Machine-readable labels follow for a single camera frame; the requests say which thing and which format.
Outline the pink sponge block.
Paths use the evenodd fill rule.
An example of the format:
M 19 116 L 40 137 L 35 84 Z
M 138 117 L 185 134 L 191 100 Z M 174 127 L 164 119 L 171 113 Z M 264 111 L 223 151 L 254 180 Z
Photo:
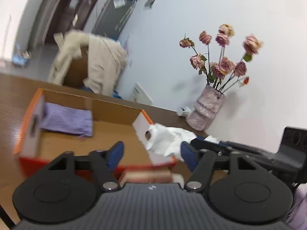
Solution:
M 128 170 L 122 173 L 119 183 L 172 183 L 172 173 L 167 170 Z

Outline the white cloth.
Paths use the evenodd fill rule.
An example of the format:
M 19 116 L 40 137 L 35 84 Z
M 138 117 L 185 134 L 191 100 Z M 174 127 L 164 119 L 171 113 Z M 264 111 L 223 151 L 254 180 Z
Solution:
M 194 139 L 201 139 L 193 132 L 175 127 L 166 127 L 155 123 L 150 125 L 145 133 L 146 150 L 164 157 L 175 157 L 183 161 L 181 156 L 181 143 L 183 141 L 191 143 Z

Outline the pink ceramic vase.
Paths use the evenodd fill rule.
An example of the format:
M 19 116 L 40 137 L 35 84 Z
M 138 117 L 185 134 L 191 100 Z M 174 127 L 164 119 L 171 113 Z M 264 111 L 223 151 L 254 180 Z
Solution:
M 196 131 L 203 131 L 216 117 L 224 99 L 221 92 L 206 85 L 194 103 L 194 110 L 186 117 L 187 124 Z

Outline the purple folded towel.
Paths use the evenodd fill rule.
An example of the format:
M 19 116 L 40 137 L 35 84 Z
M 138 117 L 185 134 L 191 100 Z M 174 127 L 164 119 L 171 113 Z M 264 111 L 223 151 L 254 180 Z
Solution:
M 41 122 L 44 130 L 92 137 L 94 121 L 92 111 L 70 108 L 55 103 L 45 103 L 45 116 Z

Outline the orange cardboard box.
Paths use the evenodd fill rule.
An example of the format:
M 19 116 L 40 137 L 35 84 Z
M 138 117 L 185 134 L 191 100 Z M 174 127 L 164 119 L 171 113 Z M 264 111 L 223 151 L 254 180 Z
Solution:
M 48 102 L 90 111 L 93 115 L 93 136 L 42 129 Z M 26 110 L 13 153 L 27 177 L 65 151 L 83 156 L 94 150 L 108 150 L 118 141 L 124 143 L 124 156 L 114 171 L 115 177 L 120 177 L 125 169 L 172 168 L 177 163 L 175 157 L 146 151 L 146 132 L 152 125 L 153 121 L 146 111 L 139 108 L 39 88 Z

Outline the dried pink roses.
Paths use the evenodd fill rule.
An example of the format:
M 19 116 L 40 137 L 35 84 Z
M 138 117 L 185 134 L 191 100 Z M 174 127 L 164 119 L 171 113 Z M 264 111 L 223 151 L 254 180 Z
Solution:
M 234 35 L 235 30 L 231 25 L 221 24 L 219 26 L 217 35 L 215 36 L 215 42 L 221 48 L 217 62 L 211 60 L 210 43 L 212 36 L 206 31 L 202 31 L 198 36 L 198 40 L 207 48 L 205 53 L 196 51 L 195 43 L 187 36 L 184 36 L 179 41 L 181 48 L 191 48 L 194 51 L 195 54 L 189 58 L 193 69 L 197 70 L 199 75 L 204 74 L 207 85 L 221 94 L 224 94 L 236 84 L 239 87 L 248 85 L 247 63 L 252 61 L 253 57 L 258 55 L 259 50 L 263 47 L 263 42 L 253 34 L 246 36 L 243 41 L 243 56 L 235 63 L 225 55 L 225 48 L 229 46 L 230 39 Z

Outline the brown cardboard box behind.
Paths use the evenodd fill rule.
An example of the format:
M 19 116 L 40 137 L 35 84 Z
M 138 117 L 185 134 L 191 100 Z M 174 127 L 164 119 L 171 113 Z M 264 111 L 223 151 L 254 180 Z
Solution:
M 85 87 L 83 80 L 88 78 L 88 47 L 81 47 L 81 58 L 73 59 L 64 78 L 63 85 L 76 89 Z

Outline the beige coat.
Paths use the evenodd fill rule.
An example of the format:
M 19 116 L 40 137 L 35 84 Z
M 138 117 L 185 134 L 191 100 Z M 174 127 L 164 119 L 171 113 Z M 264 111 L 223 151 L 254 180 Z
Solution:
M 83 85 L 96 94 L 113 95 L 119 75 L 127 65 L 127 52 L 119 41 L 80 30 L 56 33 L 54 40 L 59 51 L 50 68 L 49 83 L 64 85 L 73 61 L 81 60 L 82 48 L 87 47 L 87 76 L 82 78 Z

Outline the blue small stool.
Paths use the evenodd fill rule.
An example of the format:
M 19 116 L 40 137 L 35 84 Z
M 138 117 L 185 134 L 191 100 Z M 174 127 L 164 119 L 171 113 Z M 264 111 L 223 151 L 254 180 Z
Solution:
M 12 56 L 12 63 L 18 67 L 24 67 L 27 65 L 30 58 L 31 56 L 27 51 L 24 53 L 21 51 L 16 51 Z

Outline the grey refrigerator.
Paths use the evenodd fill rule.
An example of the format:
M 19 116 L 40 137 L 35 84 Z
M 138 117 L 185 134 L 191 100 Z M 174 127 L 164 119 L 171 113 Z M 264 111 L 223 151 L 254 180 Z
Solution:
M 136 2 L 137 0 L 107 0 L 91 33 L 117 40 Z

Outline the dark brown door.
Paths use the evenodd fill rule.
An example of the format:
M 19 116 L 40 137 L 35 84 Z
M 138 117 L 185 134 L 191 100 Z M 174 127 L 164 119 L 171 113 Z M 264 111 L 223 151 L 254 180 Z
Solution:
M 98 0 L 60 0 L 50 22 L 46 44 L 55 44 L 54 34 L 83 30 Z

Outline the wall picture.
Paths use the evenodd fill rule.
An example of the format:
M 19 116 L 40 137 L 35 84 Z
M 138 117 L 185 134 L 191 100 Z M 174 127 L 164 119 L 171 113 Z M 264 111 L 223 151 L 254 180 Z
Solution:
M 156 0 L 147 0 L 144 4 L 144 7 L 147 9 L 151 9 Z

